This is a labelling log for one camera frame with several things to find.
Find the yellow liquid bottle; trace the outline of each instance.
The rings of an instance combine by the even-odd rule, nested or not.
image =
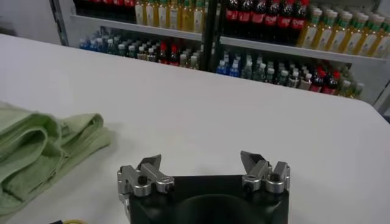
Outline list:
[[[158,8],[158,24],[161,28],[169,28],[169,6],[166,4],[166,0],[160,0],[160,6]]]
[[[343,12],[338,26],[333,28],[333,32],[328,40],[326,51],[338,52],[343,39],[346,37],[349,21],[352,19],[352,14]]]
[[[194,31],[194,10],[192,7],[192,0],[184,0],[183,8],[183,30]]]
[[[372,45],[368,56],[385,58],[390,51],[390,20],[384,23],[384,32],[378,34],[376,42]]]
[[[368,16],[364,14],[358,14],[357,22],[355,23],[355,27],[347,32],[346,37],[342,41],[339,53],[343,54],[353,54],[360,38],[363,35],[363,28],[365,23],[367,22]]]
[[[303,27],[299,37],[298,37],[298,47],[309,48],[314,40],[316,35],[319,18],[322,15],[322,11],[319,8],[313,10],[311,21],[308,22],[305,27]]]
[[[142,0],[137,0],[135,4],[135,19],[139,25],[146,25],[146,6]]]
[[[194,32],[202,33],[205,23],[205,8],[203,0],[196,0],[196,8],[194,11]]]
[[[378,34],[380,33],[380,27],[384,20],[385,18],[381,16],[376,16],[374,18],[374,21],[371,25],[371,30],[363,33],[353,54],[357,54],[365,57],[368,56],[371,47],[374,45],[375,41],[378,38]]]
[[[321,27],[314,37],[313,43],[311,44],[312,49],[324,51],[330,35],[332,34],[333,23],[335,23],[335,19],[337,17],[337,12],[328,11],[328,15],[326,16],[326,21],[323,27]]]

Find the store shelf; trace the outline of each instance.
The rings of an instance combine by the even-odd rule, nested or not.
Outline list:
[[[74,21],[80,21],[88,24],[95,24],[98,26],[107,26],[111,28],[130,30],[130,31],[141,32],[141,33],[150,33],[150,34],[156,34],[156,35],[161,35],[166,37],[177,37],[177,38],[183,38],[187,40],[202,41],[201,33],[192,33],[192,32],[185,32],[181,30],[171,30],[171,29],[164,29],[159,27],[143,26],[143,25],[137,25],[132,23],[124,23],[124,22],[119,22],[114,20],[108,20],[108,19],[99,19],[99,18],[93,18],[88,16],[80,16],[76,14],[70,14],[70,17]]]
[[[261,51],[277,52],[282,54],[299,55],[303,57],[311,57],[325,59],[331,61],[340,61],[344,63],[356,63],[360,65],[380,66],[386,63],[386,59],[369,58],[356,55],[338,54],[327,51],[316,51],[300,47],[284,46],[279,44],[264,43],[259,41],[250,41],[230,37],[221,37],[221,44],[237,47],[245,47]]]

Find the bottle label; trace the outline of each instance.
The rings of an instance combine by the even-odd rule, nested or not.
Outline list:
[[[352,36],[349,39],[348,44],[347,44],[347,50],[346,50],[347,54],[353,53],[353,50],[355,50],[356,44],[358,43],[360,38],[361,38],[361,33],[352,34]]]
[[[287,28],[290,25],[291,18],[279,16],[278,18],[278,26],[281,28]]]
[[[344,37],[346,36],[345,31],[339,31],[335,35],[335,39],[333,39],[333,42],[331,43],[330,50],[333,52],[338,51],[341,42],[343,41]]]
[[[250,18],[250,12],[239,12],[238,13],[238,20],[241,22],[248,22]]]
[[[374,44],[376,39],[377,39],[376,35],[374,35],[374,34],[368,35],[366,40],[364,41],[363,45],[361,46],[361,49],[359,51],[359,55],[367,56],[368,51],[371,49],[371,47]]]
[[[170,28],[177,30],[177,9],[171,9],[170,14]]]
[[[238,11],[226,10],[226,19],[236,20],[238,17]]]
[[[264,23],[267,26],[274,26],[276,24],[276,20],[277,20],[276,16],[266,15],[264,18]]]
[[[291,28],[300,30],[300,29],[302,29],[304,24],[305,24],[304,19],[292,19]]]
[[[308,48],[310,47],[311,43],[313,42],[314,36],[316,35],[317,28],[316,27],[310,27],[307,29],[307,33],[305,36],[305,39],[303,40],[302,47]]]
[[[144,18],[144,14],[143,14],[143,10],[142,10],[142,5],[136,5],[135,6],[135,17],[136,17],[136,20],[137,20],[137,24],[141,24],[143,25],[143,18]]]
[[[166,9],[164,7],[158,8],[158,21],[161,28],[166,28]]]
[[[379,42],[377,49],[375,50],[373,56],[382,58],[385,56],[386,51],[388,51],[390,47],[390,37],[383,37]]]

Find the folded towel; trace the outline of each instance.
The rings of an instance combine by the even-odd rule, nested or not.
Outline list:
[[[99,114],[59,120],[0,103],[0,223],[109,143]]]

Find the cola bottle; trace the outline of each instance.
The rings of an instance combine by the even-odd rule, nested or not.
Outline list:
[[[286,4],[283,4],[283,8],[280,9],[275,37],[276,42],[278,43],[284,44],[288,42],[288,29],[293,14],[293,3],[294,0],[287,0]]]
[[[224,35],[236,35],[238,0],[229,0],[226,6]]]
[[[291,20],[291,27],[289,31],[289,43],[296,45],[300,32],[302,31],[303,25],[306,20],[307,7],[309,0],[300,0],[297,2],[294,9],[294,16]]]
[[[263,21],[267,12],[266,0],[258,0],[252,15],[251,35],[256,39],[262,39]]]
[[[265,41],[273,42],[275,40],[275,27],[277,23],[277,16],[279,11],[279,0],[273,0],[267,14],[264,17],[263,39]]]

